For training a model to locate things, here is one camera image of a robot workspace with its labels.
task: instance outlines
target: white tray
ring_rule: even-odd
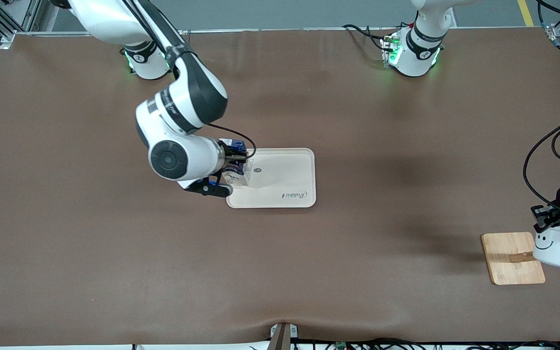
[[[247,186],[233,186],[231,208],[309,208],[317,201],[315,155],[308,148],[259,148]]]

